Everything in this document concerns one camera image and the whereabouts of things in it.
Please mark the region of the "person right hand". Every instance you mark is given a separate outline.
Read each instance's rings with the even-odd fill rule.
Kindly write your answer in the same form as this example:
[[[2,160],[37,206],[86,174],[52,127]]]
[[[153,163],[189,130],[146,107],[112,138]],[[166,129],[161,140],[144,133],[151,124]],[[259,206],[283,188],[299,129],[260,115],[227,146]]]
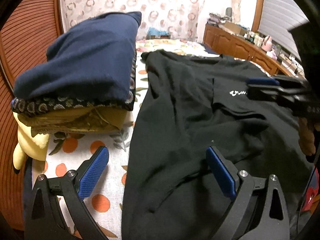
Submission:
[[[313,134],[314,126],[313,124],[308,123],[306,118],[299,118],[299,146],[302,152],[307,155],[311,156],[316,153],[315,147],[315,136]]]

